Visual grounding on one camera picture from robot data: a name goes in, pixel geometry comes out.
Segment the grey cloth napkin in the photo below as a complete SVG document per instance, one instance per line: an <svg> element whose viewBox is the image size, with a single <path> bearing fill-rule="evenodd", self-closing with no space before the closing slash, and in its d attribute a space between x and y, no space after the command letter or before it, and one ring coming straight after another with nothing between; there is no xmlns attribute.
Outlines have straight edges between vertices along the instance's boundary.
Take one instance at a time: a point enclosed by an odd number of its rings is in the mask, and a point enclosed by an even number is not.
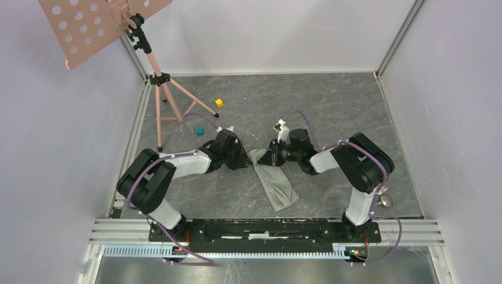
<svg viewBox="0 0 502 284"><path fill-rule="evenodd" d="M292 187L280 167L262 165L258 160L264 157L266 149L253 149L248 152L253 168L264 188L265 194L275 212L290 207L300 200L300 196Z"/></svg>

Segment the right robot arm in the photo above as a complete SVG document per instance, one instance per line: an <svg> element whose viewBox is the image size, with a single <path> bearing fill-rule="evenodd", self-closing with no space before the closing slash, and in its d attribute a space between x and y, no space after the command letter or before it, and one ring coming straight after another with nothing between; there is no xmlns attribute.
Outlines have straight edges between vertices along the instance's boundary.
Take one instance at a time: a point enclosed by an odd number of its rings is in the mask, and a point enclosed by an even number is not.
<svg viewBox="0 0 502 284"><path fill-rule="evenodd" d="M342 234L349 241L358 241L366 233L375 194L386 187L395 169L392 159L362 133L322 151L314 149L306 129L294 129L288 138L289 143L272 140L258 164L282 166L296 162L308 175L340 169L352 185L349 206L342 216Z"/></svg>

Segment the silver spoon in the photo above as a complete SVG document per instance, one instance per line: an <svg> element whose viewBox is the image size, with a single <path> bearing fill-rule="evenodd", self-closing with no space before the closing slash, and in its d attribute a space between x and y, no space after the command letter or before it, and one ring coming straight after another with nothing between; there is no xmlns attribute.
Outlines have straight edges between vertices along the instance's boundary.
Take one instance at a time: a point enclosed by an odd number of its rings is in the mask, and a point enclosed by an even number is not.
<svg viewBox="0 0 502 284"><path fill-rule="evenodd" d="M393 206L393 200L389 195L382 194L382 195L378 196L378 200L375 203L375 206L378 206L378 205L390 208Z"/></svg>

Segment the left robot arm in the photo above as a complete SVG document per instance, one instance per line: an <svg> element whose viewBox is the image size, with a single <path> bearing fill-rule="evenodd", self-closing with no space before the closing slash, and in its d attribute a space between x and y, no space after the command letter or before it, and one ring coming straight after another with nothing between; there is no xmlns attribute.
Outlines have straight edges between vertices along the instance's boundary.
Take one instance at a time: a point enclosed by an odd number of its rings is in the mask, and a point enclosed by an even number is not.
<svg viewBox="0 0 502 284"><path fill-rule="evenodd" d="M251 164L237 134L222 129L215 139L189 152L166 154L142 150L118 179L116 191L125 197L126 206L148 215L163 226L165 236L179 241L186 233L186 218L165 198L171 181L211 173L223 165L238 170Z"/></svg>

